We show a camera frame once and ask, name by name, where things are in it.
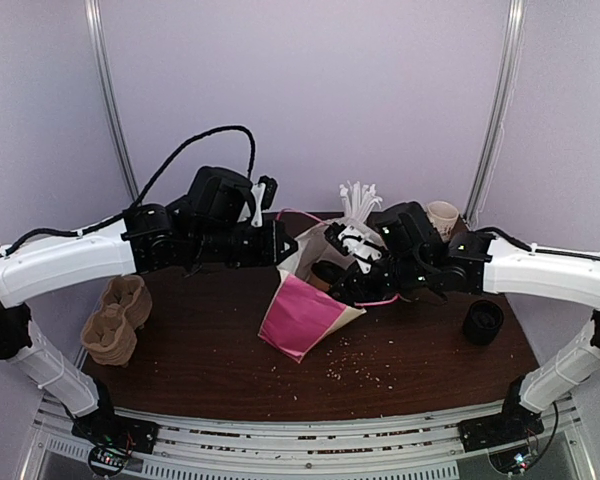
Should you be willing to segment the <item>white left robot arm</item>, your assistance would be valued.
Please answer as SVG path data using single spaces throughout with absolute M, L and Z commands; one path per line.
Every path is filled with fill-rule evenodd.
M 277 190 L 221 167 L 203 167 L 187 193 L 166 206 L 131 206 L 102 225 L 0 245 L 0 360 L 64 404 L 103 444 L 117 442 L 124 424 L 105 387 L 82 373 L 55 346 L 57 331 L 77 331 L 96 284 L 127 274 L 205 264 L 229 268 L 280 264 L 297 249 L 284 224 L 265 218 Z M 46 328 L 55 331 L 46 333 Z

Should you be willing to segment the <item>single brown paper cup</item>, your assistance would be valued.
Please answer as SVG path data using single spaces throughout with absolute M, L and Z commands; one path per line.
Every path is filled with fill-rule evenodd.
M 345 273 L 345 269 L 327 260 L 320 260 L 311 266 L 307 282 L 316 289 L 327 292 Z

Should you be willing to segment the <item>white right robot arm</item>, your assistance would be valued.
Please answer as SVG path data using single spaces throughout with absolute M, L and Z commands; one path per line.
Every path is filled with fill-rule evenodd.
M 352 265 L 329 287 L 347 305 L 388 303 L 415 290 L 437 295 L 458 292 L 505 295 L 520 307 L 538 306 L 557 325 L 568 315 L 563 346 L 535 370 L 515 381 L 512 402 L 493 419 L 499 440 L 515 440 L 531 424 L 531 414 L 581 385 L 600 370 L 600 251 L 578 251 L 526 243 L 497 227 L 463 229 L 443 239 L 417 202 L 380 213 L 371 226 L 336 220 L 327 242 Z

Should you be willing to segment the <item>stack of pulp cup carriers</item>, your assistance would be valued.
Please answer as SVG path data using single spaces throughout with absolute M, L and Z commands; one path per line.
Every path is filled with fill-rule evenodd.
M 141 276 L 114 277 L 81 331 L 82 346 L 98 365 L 126 367 L 137 346 L 136 331 L 144 328 L 152 307 Z

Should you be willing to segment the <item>stack of black cup lids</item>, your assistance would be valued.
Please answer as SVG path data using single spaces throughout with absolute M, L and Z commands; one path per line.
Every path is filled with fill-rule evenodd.
M 462 324 L 467 341 L 477 346 L 491 344 L 504 323 L 504 313 L 494 302 L 478 300 L 471 304 Z

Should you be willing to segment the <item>white pink paper bag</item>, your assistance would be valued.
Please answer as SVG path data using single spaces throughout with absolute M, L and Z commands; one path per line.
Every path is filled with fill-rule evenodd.
M 320 280 L 312 267 L 320 261 L 329 261 L 336 266 L 337 279 L 354 267 L 369 280 L 370 267 L 360 263 L 357 254 L 369 254 L 372 248 L 361 246 L 355 248 L 352 255 L 342 254 L 326 240 L 327 227 L 333 223 L 343 224 L 378 248 L 383 246 L 383 241 L 356 217 L 337 215 L 334 219 L 325 219 L 309 213 L 303 215 L 312 219 L 314 225 L 296 237 L 298 251 L 277 266 L 280 284 L 258 333 L 259 338 L 296 362 L 301 362 L 326 336 L 363 315 L 368 307 L 388 305 L 400 298 L 397 293 L 363 293 L 359 300 L 351 300 L 351 287 L 337 298 L 329 295 L 332 284 Z

